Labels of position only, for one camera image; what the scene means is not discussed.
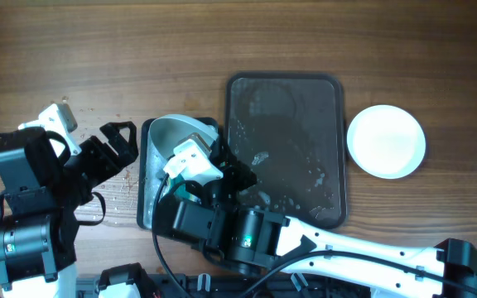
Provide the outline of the green yellow sponge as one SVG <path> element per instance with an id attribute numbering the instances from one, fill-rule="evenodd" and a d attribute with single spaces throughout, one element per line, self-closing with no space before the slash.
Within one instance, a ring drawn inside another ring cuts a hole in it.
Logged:
<path id="1" fill-rule="evenodd" d="M 167 182 L 168 182 L 168 186 L 166 187 L 167 193 L 170 193 L 171 190 L 176 185 L 179 185 L 179 187 L 174 192 L 174 195 L 176 195 L 179 198 L 188 199 L 196 203 L 200 202 L 200 198 L 197 196 L 198 185 L 195 181 L 189 180 L 187 183 L 184 183 L 183 177 L 179 175 L 176 178 L 169 178 Z"/>

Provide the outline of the white plate blue streak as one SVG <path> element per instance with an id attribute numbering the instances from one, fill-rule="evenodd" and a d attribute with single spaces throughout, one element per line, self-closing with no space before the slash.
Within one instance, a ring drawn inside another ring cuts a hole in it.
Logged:
<path id="1" fill-rule="evenodd" d="M 219 138 L 213 126 L 181 114 L 169 114 L 154 120 L 149 135 L 154 147 L 167 162 L 173 155 L 173 147 L 193 132 L 199 133 L 210 149 Z"/>

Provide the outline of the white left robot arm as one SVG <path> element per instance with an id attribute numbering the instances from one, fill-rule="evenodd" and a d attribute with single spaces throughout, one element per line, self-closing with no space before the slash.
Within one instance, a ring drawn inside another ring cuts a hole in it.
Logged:
<path id="1" fill-rule="evenodd" d="M 81 226 L 75 210 L 103 196 L 97 185 L 138 157 L 137 128 L 106 123 L 108 139 L 92 136 L 73 156 L 57 132 L 27 127 L 0 137 L 0 287 L 6 297 L 74 297 L 75 238 Z M 52 142 L 65 145 L 56 154 Z"/>

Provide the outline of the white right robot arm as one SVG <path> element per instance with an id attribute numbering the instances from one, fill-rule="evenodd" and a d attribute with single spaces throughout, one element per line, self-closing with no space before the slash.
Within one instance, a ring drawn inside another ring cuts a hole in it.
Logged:
<path id="1" fill-rule="evenodd" d="M 266 281 L 279 272 L 347 281 L 385 297 L 477 297 L 477 251 L 449 238 L 403 248 L 326 232 L 268 209 L 246 207 L 238 192 L 257 178 L 243 163 L 203 153 L 173 156 L 165 171 L 181 176 L 168 191 L 176 204 L 173 236 L 219 266 Z"/>

